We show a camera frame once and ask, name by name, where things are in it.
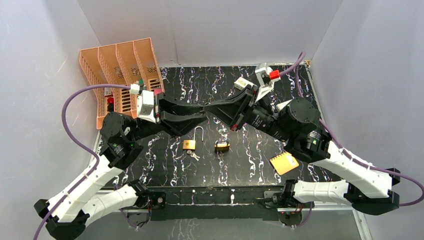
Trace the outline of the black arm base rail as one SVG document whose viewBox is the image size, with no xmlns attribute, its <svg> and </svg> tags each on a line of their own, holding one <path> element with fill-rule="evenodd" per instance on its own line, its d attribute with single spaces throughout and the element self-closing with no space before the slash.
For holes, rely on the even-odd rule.
<svg viewBox="0 0 424 240">
<path fill-rule="evenodd" d="M 309 210 L 346 211 L 353 207 L 329 200 L 295 203 L 286 200 L 282 187 L 150 187 L 134 184 L 115 191 L 95 193 L 77 213 L 86 227 L 110 214 L 124 211 L 134 227 L 148 221 L 174 219 L 262 219 L 289 227 L 305 223 Z"/>
</svg>

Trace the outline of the brass padlock long shackle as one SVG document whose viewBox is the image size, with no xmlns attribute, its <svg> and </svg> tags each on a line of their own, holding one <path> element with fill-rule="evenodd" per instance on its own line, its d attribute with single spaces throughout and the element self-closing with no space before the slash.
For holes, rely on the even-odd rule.
<svg viewBox="0 0 424 240">
<path fill-rule="evenodd" d="M 182 149 L 184 151 L 195 151 L 196 150 L 196 132 L 197 130 L 201 130 L 201 141 L 204 141 L 204 128 L 202 126 L 196 126 L 194 128 L 193 138 L 187 139 L 183 141 Z"/>
</svg>

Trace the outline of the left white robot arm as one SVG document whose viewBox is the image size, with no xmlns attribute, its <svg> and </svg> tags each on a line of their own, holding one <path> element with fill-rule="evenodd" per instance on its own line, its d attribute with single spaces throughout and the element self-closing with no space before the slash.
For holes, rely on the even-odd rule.
<svg viewBox="0 0 424 240">
<path fill-rule="evenodd" d="M 201 105 L 164 93 L 141 94 L 137 101 L 135 118 L 115 111 L 108 113 L 100 130 L 104 144 L 94 154 L 94 161 L 60 193 L 34 204 L 41 225 L 54 239 L 74 240 L 94 221 L 116 210 L 148 206 L 149 190 L 139 180 L 103 196 L 97 196 L 97 192 L 141 154 L 140 140 L 162 131 L 180 137 L 206 119 Z"/>
</svg>

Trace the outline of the silver key bunch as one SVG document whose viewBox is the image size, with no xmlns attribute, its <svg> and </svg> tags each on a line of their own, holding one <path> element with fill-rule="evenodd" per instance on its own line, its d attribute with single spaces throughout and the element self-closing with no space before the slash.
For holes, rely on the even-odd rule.
<svg viewBox="0 0 424 240">
<path fill-rule="evenodd" d="M 191 156 L 192 158 L 194 158 L 196 161 L 199 161 L 199 157 L 196 155 L 196 153 L 192 150 L 187 150 L 186 153 Z"/>
</svg>

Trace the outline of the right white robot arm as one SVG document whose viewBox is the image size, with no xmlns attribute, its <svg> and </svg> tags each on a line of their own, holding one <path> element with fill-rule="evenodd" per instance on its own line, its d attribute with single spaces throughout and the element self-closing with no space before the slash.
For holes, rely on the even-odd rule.
<svg viewBox="0 0 424 240">
<path fill-rule="evenodd" d="M 224 100 L 208 103 L 204 110 L 234 130 L 248 124 L 285 143 L 284 150 L 296 160 L 327 169 L 340 177 L 334 182 L 287 180 L 281 201 L 288 207 L 309 202 L 330 202 L 378 216 L 396 210 L 400 197 L 397 184 L 385 170 L 374 170 L 363 160 L 338 148 L 320 123 L 320 112 L 303 97 L 278 104 L 274 111 L 256 100 L 257 88 L 245 87 Z"/>
</svg>

